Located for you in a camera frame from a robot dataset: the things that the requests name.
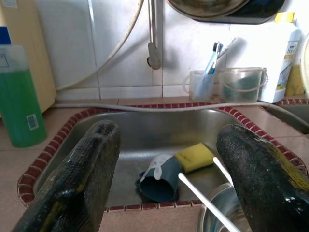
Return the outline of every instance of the tiled countertop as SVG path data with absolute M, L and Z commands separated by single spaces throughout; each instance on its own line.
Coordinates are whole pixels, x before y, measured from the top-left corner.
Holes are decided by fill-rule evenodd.
M 115 105 L 187 102 L 190 102 L 188 97 L 100 101 L 100 103 Z M 309 167 L 309 139 L 306 136 L 281 122 L 258 106 L 235 108 L 282 145 L 297 154 L 307 167 Z M 73 114 L 82 110 L 83 109 L 50 109 L 45 112 L 44 120 L 48 131 L 48 138 L 41 144 L 26 149 L 11 146 L 4 125 L 0 121 L 0 231 L 10 231 L 25 211 L 23 204 L 17 198 L 16 183 L 18 178 L 46 147 L 61 126 Z M 104 214 L 100 231 L 193 232 L 196 231 L 198 213 L 198 206 L 106 213 Z

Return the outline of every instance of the kitchen sink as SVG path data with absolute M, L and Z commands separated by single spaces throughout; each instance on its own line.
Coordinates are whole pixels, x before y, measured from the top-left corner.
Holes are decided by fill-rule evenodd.
M 158 154 L 174 154 L 176 151 L 203 142 L 213 153 L 217 135 L 227 124 L 240 124 L 231 115 L 218 110 L 198 110 L 166 113 L 103 113 L 80 120 L 45 168 L 34 186 L 38 192 L 48 175 L 70 153 L 85 132 L 100 120 L 116 122 L 121 131 L 121 151 L 106 206 L 134 205 L 142 203 L 136 191 L 135 181 Z M 227 180 L 212 165 L 187 175 L 200 191 L 208 195 Z M 197 200 L 191 191 L 179 183 L 179 200 Z
M 309 105 L 283 105 L 280 107 L 291 114 L 269 107 L 264 107 L 264 109 L 303 134 L 309 134 Z

